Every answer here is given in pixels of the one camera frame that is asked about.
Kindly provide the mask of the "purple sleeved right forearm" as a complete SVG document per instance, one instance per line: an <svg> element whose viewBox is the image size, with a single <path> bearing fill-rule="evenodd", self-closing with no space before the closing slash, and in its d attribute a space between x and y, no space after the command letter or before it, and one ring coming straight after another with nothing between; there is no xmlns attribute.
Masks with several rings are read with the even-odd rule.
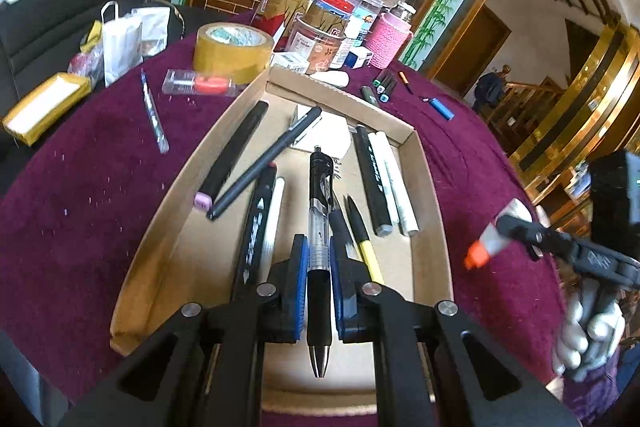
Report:
<svg viewBox="0 0 640 427"><path fill-rule="evenodd" d="M562 378L561 401L583 426L589 426L612 407L629 380L630 373L617 349L605 365L590 371L583 381Z"/></svg>

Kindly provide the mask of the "right white gloved hand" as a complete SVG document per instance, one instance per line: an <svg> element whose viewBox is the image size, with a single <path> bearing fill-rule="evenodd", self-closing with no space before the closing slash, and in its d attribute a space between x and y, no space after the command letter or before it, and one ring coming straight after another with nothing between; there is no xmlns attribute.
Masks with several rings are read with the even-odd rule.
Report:
<svg viewBox="0 0 640 427"><path fill-rule="evenodd" d="M615 294L608 295L593 279L582 279L567 303L565 317L552 351L558 376L584 381L612 358L625 329Z"/></svg>

